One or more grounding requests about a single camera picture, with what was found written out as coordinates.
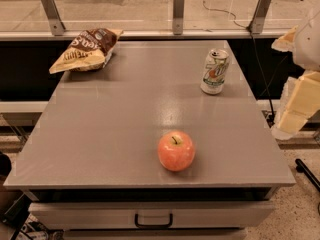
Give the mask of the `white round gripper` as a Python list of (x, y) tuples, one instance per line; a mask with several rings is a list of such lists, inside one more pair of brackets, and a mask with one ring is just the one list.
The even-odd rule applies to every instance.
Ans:
[(320, 7), (312, 8), (298, 28), (277, 38), (271, 48), (293, 52), (295, 64), (313, 70), (289, 77), (284, 85), (271, 132), (278, 140), (288, 140), (320, 110)]

